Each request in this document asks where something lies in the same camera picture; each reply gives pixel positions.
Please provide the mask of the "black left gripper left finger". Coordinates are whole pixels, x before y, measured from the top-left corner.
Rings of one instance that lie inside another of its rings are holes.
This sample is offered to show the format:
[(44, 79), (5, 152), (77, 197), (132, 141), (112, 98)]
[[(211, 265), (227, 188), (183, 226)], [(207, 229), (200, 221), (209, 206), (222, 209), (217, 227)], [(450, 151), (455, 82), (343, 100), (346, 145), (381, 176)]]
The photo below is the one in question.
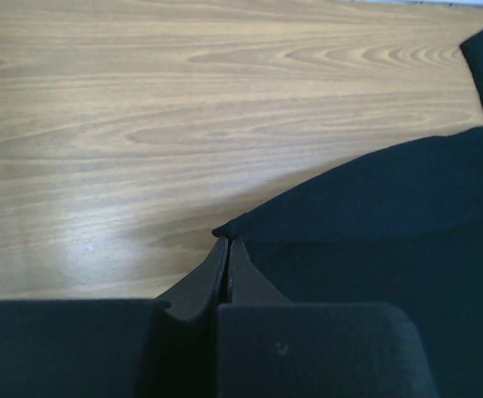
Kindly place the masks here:
[(0, 301), (0, 397), (208, 397), (228, 242), (157, 298)]

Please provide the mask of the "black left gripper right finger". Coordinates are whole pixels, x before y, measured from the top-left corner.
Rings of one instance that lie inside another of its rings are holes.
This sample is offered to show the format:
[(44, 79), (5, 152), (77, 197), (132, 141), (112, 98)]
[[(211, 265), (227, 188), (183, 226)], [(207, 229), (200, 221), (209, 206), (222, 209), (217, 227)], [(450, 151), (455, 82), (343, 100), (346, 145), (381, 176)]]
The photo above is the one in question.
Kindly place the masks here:
[(294, 304), (236, 240), (217, 310), (220, 397), (433, 397), (421, 338), (386, 303)]

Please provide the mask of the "black t shirt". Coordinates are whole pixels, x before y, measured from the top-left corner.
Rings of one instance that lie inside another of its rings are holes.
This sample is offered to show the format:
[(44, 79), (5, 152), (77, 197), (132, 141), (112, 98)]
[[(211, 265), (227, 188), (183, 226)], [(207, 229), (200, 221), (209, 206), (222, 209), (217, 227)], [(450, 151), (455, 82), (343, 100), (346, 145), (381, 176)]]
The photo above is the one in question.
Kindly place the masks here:
[[(483, 30), (461, 44), (483, 109)], [(386, 303), (433, 397), (483, 397), (483, 126), (366, 154), (214, 231), (290, 302)]]

